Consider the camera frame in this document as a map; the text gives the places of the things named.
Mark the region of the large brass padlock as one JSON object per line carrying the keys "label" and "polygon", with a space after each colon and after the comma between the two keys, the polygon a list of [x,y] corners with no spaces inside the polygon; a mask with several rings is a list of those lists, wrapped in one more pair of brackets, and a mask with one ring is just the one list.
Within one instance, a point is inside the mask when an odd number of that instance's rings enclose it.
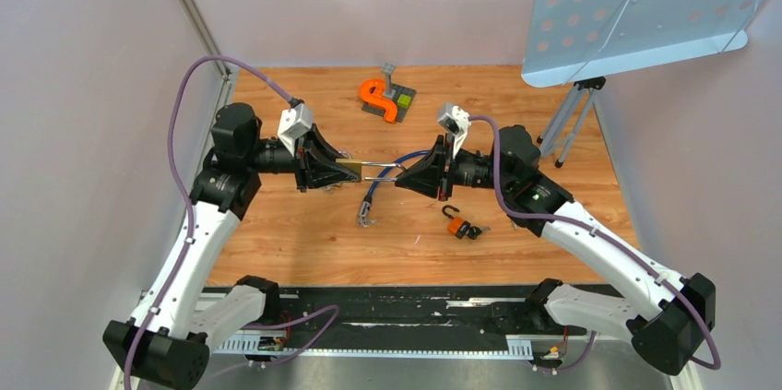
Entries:
{"label": "large brass padlock", "polygon": [[404,167],[400,162],[378,162],[378,161],[364,161],[364,160],[357,160],[357,159],[340,158],[340,159],[335,159],[335,163],[344,167],[345,169],[354,173],[355,175],[357,175],[360,181],[366,181],[366,182],[393,183],[397,178],[388,177],[384,175],[364,176],[362,174],[362,170],[365,167],[398,169],[400,170],[401,173],[405,173],[407,171],[407,168]]}

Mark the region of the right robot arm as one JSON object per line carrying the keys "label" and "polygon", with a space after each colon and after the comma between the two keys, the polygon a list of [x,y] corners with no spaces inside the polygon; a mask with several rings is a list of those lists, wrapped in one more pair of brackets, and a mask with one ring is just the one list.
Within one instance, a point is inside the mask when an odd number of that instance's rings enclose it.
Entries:
{"label": "right robot arm", "polygon": [[622,240],[545,175],[539,159],[539,148],[519,124],[498,129],[488,155],[457,149],[452,137],[438,136],[395,185],[440,201],[456,185],[491,188],[517,226],[573,254],[620,294],[586,292],[546,279],[526,308],[535,330],[569,325],[614,337],[668,375],[695,362],[702,345],[714,349],[715,283],[701,273],[686,277]]}

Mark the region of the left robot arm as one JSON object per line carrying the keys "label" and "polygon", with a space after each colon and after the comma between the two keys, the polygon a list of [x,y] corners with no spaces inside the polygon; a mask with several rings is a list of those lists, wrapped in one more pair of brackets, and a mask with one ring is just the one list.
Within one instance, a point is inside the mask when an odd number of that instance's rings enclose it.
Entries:
{"label": "left robot arm", "polygon": [[221,108],[213,144],[193,186],[184,193],[185,219],[161,271],[125,321],[111,321],[104,345],[133,378],[171,389],[191,389],[214,349],[246,325],[275,326],[282,316],[278,284],[241,278],[203,312],[196,310],[209,273],[254,200],[264,173],[290,173],[300,191],[356,182],[342,154],[319,132],[300,100],[281,113],[278,132],[260,135],[262,123],[246,103]]}

